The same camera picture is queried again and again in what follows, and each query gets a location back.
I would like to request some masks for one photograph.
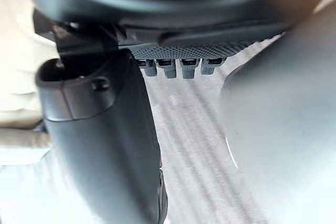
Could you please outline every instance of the black slot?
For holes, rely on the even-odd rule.
[[[209,59],[209,65],[217,65],[217,64],[221,64],[223,61],[222,58],[218,58],[218,59]]]

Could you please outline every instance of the dark gray molded component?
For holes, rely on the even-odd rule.
[[[66,80],[55,64],[41,67],[37,85],[48,132],[81,195],[105,223],[162,224],[167,195],[160,147],[129,51],[84,79]]]

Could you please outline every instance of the white fabric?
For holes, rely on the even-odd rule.
[[[0,0],[0,128],[29,129],[41,120],[35,72],[57,52],[34,34],[32,13],[31,0]],[[0,129],[0,165],[35,163],[49,145],[45,134]]]
[[[0,129],[0,165],[36,164],[49,150],[46,133]]]

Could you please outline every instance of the blurred gray object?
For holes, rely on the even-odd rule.
[[[335,223],[336,2],[225,80],[237,166],[272,223]]]

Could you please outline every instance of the black textured surface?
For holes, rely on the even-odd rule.
[[[190,47],[141,47],[132,48],[131,51],[136,59],[217,59],[233,56],[254,42]]]

